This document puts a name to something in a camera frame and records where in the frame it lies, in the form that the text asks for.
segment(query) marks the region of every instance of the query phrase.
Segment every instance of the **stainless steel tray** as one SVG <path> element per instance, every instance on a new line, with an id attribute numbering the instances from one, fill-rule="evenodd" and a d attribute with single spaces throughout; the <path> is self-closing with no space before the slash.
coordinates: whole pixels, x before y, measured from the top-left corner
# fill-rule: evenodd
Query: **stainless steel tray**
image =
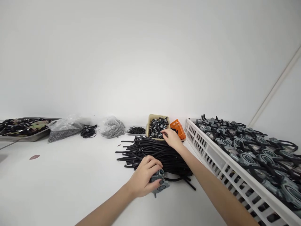
<path id="1" fill-rule="evenodd" d="M 24 117 L 24 118 L 18 118 L 18 119 L 25 119 L 25 118 L 39 119 L 39 118 L 43 118 L 43 117 Z M 59 120 L 59 118 L 43 118 L 43 119 Z M 49 135 L 49 133 L 50 133 L 50 129 L 48 128 L 48 129 L 45 129 L 41 132 L 38 132 L 38 133 L 36 133 L 34 135 L 31 135 L 31 136 L 28 136 L 28 137 L 8 137 L 8 136 L 1 136 L 0 135 L 0 141 L 33 142 L 33 141 L 37 141 L 37 140 Z"/>

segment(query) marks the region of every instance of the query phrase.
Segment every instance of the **orange plastic basket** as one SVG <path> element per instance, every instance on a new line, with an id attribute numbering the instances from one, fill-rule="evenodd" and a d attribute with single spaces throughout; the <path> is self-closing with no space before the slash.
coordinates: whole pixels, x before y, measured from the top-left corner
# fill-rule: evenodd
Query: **orange plastic basket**
<path id="1" fill-rule="evenodd" d="M 179 120 L 175 120 L 170 124 L 170 127 L 173 129 L 176 129 L 178 131 L 178 136 L 181 140 L 185 140 L 186 139 L 186 134 L 184 133 L 183 127 L 181 125 L 181 123 L 179 122 Z"/>

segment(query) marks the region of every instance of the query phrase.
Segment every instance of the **small red circle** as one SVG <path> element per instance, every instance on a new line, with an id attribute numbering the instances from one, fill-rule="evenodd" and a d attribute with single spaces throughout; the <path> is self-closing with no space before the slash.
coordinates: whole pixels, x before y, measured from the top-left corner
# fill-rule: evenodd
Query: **small red circle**
<path id="1" fill-rule="evenodd" d="M 38 157 L 40 157 L 40 155 L 34 155 L 34 156 L 31 157 L 29 160 L 33 160 L 33 159 L 36 159 L 36 158 L 38 158 Z"/>

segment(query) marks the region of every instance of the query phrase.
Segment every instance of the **clear plastic bag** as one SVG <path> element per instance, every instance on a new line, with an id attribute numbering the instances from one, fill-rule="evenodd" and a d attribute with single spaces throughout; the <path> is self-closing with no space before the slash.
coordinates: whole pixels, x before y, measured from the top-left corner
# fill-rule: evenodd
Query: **clear plastic bag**
<path id="1" fill-rule="evenodd" d="M 122 121 L 118 120 L 115 116 L 105 118 L 99 127 L 100 134 L 107 139 L 123 135 L 125 128 Z"/>
<path id="2" fill-rule="evenodd" d="M 48 142 L 51 143 L 75 135 L 81 131 L 84 125 L 89 124 L 91 124 L 91 119 L 77 115 L 69 115 L 65 119 L 52 121 L 48 125 L 51 130 Z"/>

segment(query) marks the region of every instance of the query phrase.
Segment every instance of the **white crate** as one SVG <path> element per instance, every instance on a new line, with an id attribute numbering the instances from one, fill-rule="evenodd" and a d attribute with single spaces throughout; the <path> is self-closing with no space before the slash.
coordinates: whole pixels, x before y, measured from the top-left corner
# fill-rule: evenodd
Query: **white crate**
<path id="1" fill-rule="evenodd" d="M 231 191 L 257 222 L 269 226 L 297 226 L 301 219 L 263 187 L 190 119 L 186 120 L 185 134 L 200 160 Z M 270 222 L 277 213 L 279 219 Z"/>

